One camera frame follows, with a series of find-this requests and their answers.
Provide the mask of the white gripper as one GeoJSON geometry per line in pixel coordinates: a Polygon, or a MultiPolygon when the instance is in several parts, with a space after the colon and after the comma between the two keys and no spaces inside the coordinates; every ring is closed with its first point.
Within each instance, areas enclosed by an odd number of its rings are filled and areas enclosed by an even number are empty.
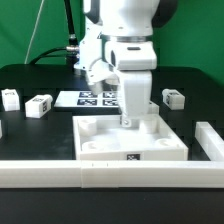
{"type": "Polygon", "coordinates": [[[157,67],[157,56],[151,42],[107,42],[105,60],[118,77],[118,104],[121,125],[130,127],[129,118],[147,114],[151,98],[152,73],[157,67]]]}

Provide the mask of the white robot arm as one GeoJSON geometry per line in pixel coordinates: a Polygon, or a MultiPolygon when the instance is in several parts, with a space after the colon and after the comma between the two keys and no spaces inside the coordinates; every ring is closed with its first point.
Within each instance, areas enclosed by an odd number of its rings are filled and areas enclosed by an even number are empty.
{"type": "Polygon", "coordinates": [[[83,0],[85,36],[74,69],[99,94],[117,87],[121,124],[132,127],[149,112],[152,71],[157,67],[153,30],[163,27],[178,0],[83,0]]]}

